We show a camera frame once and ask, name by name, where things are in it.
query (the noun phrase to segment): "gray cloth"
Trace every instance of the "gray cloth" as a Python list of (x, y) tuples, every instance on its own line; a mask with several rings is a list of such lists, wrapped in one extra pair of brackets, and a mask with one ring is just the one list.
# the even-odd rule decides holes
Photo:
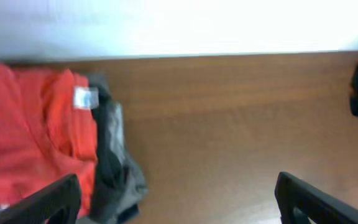
[[(90, 86), (97, 86), (100, 90), (110, 94), (107, 80), (104, 75), (88, 74), (87, 77)], [(142, 169), (136, 161), (133, 160), (125, 146), (122, 106), (111, 98), (111, 94), (110, 99), (112, 102), (109, 104), (111, 105), (111, 110), (110, 113), (107, 114), (108, 118), (106, 119), (106, 121), (108, 121), (110, 135), (109, 148), (116, 155), (122, 167), (127, 169), (123, 196), (117, 205), (115, 214), (111, 214), (112, 217), (117, 217), (124, 210), (139, 203), (148, 194), (149, 189)]]

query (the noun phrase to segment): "white label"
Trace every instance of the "white label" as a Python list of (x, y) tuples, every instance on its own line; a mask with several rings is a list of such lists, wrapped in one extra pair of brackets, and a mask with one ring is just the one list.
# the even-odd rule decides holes
[(76, 86), (74, 88), (74, 108), (92, 110), (99, 106), (99, 93), (97, 88)]

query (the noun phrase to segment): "red garment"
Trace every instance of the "red garment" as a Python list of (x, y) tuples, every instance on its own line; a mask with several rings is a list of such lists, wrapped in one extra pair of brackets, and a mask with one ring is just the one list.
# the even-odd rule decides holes
[(15, 204), (67, 174), (78, 176), (80, 216), (90, 209), (96, 123), (73, 107), (86, 78), (49, 69), (0, 65), (0, 204)]

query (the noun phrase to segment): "dark gray garment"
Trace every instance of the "dark gray garment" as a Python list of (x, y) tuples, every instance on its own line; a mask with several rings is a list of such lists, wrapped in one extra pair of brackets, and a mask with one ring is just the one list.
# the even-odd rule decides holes
[[(97, 88), (99, 91), (99, 106), (92, 110), (93, 117), (98, 125), (97, 150), (99, 151), (99, 148), (103, 148), (100, 150), (100, 154), (98, 154), (98, 159), (100, 156), (111, 157), (110, 154), (115, 155), (115, 159), (99, 159), (99, 169), (97, 168), (99, 175), (96, 176), (102, 179), (98, 181), (99, 183), (109, 182), (110, 184), (113, 183), (116, 185), (118, 183), (116, 187), (111, 189), (115, 194), (108, 198), (108, 200), (113, 200), (109, 206), (106, 206), (104, 200), (101, 200), (101, 198), (95, 200), (95, 203), (91, 204), (89, 217), (99, 223), (106, 223), (108, 220), (108, 223), (114, 223), (120, 213), (139, 203), (148, 194), (149, 190), (142, 169), (136, 161), (133, 160), (125, 147), (124, 120), (121, 104), (112, 99), (104, 75), (91, 74), (87, 75), (87, 77), (89, 87)], [(122, 188), (121, 177), (123, 168), (127, 169), (127, 174), (125, 176), (125, 182), (123, 183), (124, 187)], [(107, 190), (102, 187), (95, 188), (95, 190), (98, 189), (102, 190), (100, 196), (103, 197), (104, 192)], [(104, 202), (102, 209), (101, 206), (98, 205), (100, 201)]]

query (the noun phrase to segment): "brown wooden surface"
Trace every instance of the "brown wooden surface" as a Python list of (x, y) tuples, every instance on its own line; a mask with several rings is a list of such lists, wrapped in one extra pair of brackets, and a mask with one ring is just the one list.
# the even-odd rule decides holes
[(288, 171), (358, 208), (358, 52), (55, 63), (106, 72), (150, 195), (136, 223), (279, 223)]

